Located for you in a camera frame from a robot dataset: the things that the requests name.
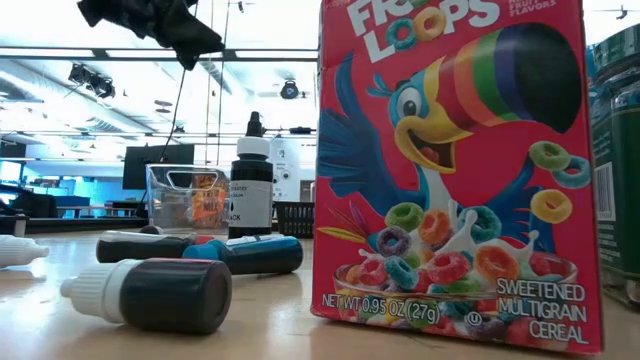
white bottle cap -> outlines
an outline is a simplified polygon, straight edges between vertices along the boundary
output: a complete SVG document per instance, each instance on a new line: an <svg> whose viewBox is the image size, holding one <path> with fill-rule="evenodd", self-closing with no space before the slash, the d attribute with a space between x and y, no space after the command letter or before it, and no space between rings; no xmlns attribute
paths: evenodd
<svg viewBox="0 0 640 360"><path fill-rule="evenodd" d="M108 322L124 322L120 311L120 289L131 269L142 260L122 260L115 264L96 264L84 269L78 277L65 280L60 294L70 298L81 314L98 316Z"/></svg>
<svg viewBox="0 0 640 360"><path fill-rule="evenodd" d="M33 239L12 237L0 241L0 268L28 265L47 255L49 248L36 244Z"/></svg>
<svg viewBox="0 0 640 360"><path fill-rule="evenodd" d="M238 155L256 154L269 157L269 140L255 136L245 136L238 139L236 151Z"/></svg>

red box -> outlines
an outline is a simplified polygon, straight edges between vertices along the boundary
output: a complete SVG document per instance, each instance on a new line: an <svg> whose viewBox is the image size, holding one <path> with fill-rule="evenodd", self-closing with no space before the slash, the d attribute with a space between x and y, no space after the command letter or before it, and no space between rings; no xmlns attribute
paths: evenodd
<svg viewBox="0 0 640 360"><path fill-rule="evenodd" d="M325 0L311 311L602 351L578 0Z"/></svg>

black bottle cap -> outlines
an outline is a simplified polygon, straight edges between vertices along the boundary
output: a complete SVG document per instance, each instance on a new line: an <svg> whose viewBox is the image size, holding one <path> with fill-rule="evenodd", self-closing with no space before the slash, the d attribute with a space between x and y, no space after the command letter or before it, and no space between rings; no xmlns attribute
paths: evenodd
<svg viewBox="0 0 640 360"><path fill-rule="evenodd" d="M140 329L211 334L227 316L231 292L221 261L149 259L124 279L120 310Z"/></svg>
<svg viewBox="0 0 640 360"><path fill-rule="evenodd" d="M251 112L251 118L247 124L246 136L262 137L262 124L260 123L260 113L257 111Z"/></svg>

clear plastic container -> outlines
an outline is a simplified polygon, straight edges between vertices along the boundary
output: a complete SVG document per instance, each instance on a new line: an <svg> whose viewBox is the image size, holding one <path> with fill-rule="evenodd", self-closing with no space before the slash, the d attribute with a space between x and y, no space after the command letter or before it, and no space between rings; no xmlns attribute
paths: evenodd
<svg viewBox="0 0 640 360"><path fill-rule="evenodd" d="M168 234L226 234L229 180L211 166L147 165L150 224Z"/></svg>

froot loops logo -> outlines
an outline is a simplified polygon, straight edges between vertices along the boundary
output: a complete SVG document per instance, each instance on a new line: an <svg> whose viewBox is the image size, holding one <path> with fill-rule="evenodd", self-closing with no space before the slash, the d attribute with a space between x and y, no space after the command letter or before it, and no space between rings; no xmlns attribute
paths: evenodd
<svg viewBox="0 0 640 360"><path fill-rule="evenodd" d="M443 0L436 6L427 5L415 17L409 15L425 1L400 0L357 0L347 6L356 36L363 36L372 63L385 59L396 51L409 50L418 41L432 41L443 34L455 32L455 23L465 19L473 27L486 27L500 17L500 6L487 0ZM375 26L389 22L389 15L395 19L386 31L386 44L380 44L373 29L367 29L365 22L373 16Z"/></svg>

